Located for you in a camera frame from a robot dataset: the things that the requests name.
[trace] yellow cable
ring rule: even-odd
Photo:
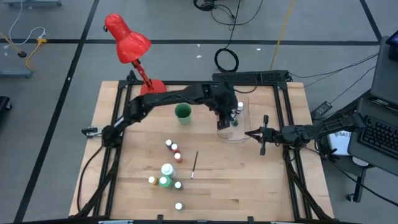
[[[0,36],[1,36],[2,38],[4,38],[4,40],[6,40],[6,41],[8,42],[8,44],[9,44],[11,47],[13,47],[14,49],[16,49],[18,53],[21,53],[21,52],[22,52],[22,51],[19,50],[19,48],[18,48],[15,44],[13,44],[4,34],[0,33]]]
[[[34,70],[33,70],[33,68],[30,67],[30,58],[32,58],[33,54],[36,53],[37,49],[39,49],[39,47],[40,47],[42,44],[47,43],[47,40],[46,40],[46,39],[43,39],[43,38],[38,38],[38,39],[36,39],[36,40],[37,40],[37,45],[36,45],[35,49],[32,51],[32,53],[30,53],[30,55],[28,56],[28,58],[27,58],[26,61],[25,61],[26,67],[28,67],[29,70],[31,70],[32,72],[33,72]]]
[[[272,56],[271,67],[269,68],[269,70],[272,70],[272,67],[274,66],[274,60],[275,60],[275,58],[276,58],[276,53],[278,52],[278,48],[279,48],[280,41],[281,41],[282,38],[284,37],[285,28],[286,28],[286,25],[287,25],[287,21],[289,20],[290,13],[292,12],[293,5],[294,5],[294,0],[292,0],[292,1],[290,2],[289,10],[287,11],[287,14],[286,14],[286,16],[285,16],[284,25],[282,26],[282,30],[281,30],[281,32],[280,32],[280,36],[279,36],[279,39],[278,39],[278,43],[276,44],[276,48],[275,48],[275,51],[274,51],[274,56]]]

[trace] paint bottle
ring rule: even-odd
[[[178,148],[177,144],[172,144],[172,152],[177,153],[180,152],[180,149]]]
[[[175,209],[181,211],[181,210],[184,209],[184,205],[183,205],[181,202],[176,203],[176,204],[175,204]]]
[[[160,179],[159,179],[159,185],[161,187],[164,187],[166,189],[172,188],[174,185],[174,181],[166,175],[163,175]]]
[[[242,112],[242,110],[243,110],[243,103],[239,102],[238,107],[236,108],[236,111],[235,111],[236,115],[240,114]]]
[[[169,176],[170,178],[174,178],[176,175],[175,170],[171,164],[163,164],[161,170],[163,175]]]
[[[232,113],[231,113],[231,117],[233,118],[233,120],[231,121],[231,125],[234,126],[234,127],[236,127],[236,126],[238,125],[238,119],[237,119],[237,117],[236,117],[236,113],[235,113],[235,112],[232,112]]]
[[[153,176],[150,176],[148,178],[148,182],[152,185],[157,185],[159,183],[159,179]]]
[[[182,157],[181,154],[178,152],[176,154],[174,154],[174,159],[178,162],[181,163],[182,162]]]
[[[169,149],[171,151],[173,142],[168,139],[168,140],[166,140],[165,144],[166,144],[167,149]]]
[[[182,184],[181,182],[177,181],[176,183],[174,183],[174,187],[178,190],[182,190]]]

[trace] floor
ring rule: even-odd
[[[219,3],[236,10],[236,0]],[[242,1],[238,21],[248,20],[259,3]],[[236,28],[233,39],[240,41],[230,49],[239,55],[238,71],[269,69],[289,3],[265,0],[255,19]],[[374,54],[378,38],[398,29],[394,22],[397,8],[396,0],[296,1],[273,69],[309,76]],[[7,34],[18,13],[18,7],[0,1],[1,32]],[[199,11],[187,0],[67,0],[62,7],[25,8],[12,33],[14,41],[20,42],[33,27],[42,26],[49,43],[31,61],[36,71],[32,78],[0,80],[0,95],[9,96],[13,104],[0,129],[0,223],[68,215],[86,144],[80,129],[91,123],[101,82],[125,78],[131,69],[118,62],[111,34],[103,31],[109,13],[122,15],[131,29],[153,40],[141,61],[151,77],[163,80],[209,80],[217,72],[214,53],[230,36],[228,26],[217,24],[210,13]],[[220,10],[215,17],[229,22]],[[34,32],[21,48],[31,52],[38,35]],[[0,46],[0,67],[24,66],[11,48],[3,48],[4,40]],[[375,63],[374,58],[308,86],[310,109],[334,99]],[[233,67],[227,55],[220,56],[220,64]],[[372,78],[373,72],[339,97],[333,111],[366,91]],[[317,79],[294,81],[309,84]],[[30,200],[22,199],[38,157],[44,163],[37,183]],[[360,223],[397,220],[393,205],[366,191],[361,203],[346,201],[354,183],[328,164],[324,169],[336,218]],[[396,177],[375,168],[368,171],[365,184],[398,201]]]

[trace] lamp base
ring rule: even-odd
[[[141,86],[141,95],[144,95],[146,93],[165,93],[167,91],[166,86],[161,80],[151,79],[150,82],[152,83],[154,90],[151,90],[147,85],[143,84]]]

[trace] keyboard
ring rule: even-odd
[[[291,77],[287,70],[273,70],[261,72],[225,72],[214,73],[213,81],[228,81],[235,84],[252,84],[258,85],[275,83],[275,82],[291,82]]]
[[[365,117],[365,124],[358,142],[398,159],[398,128],[372,116]]]

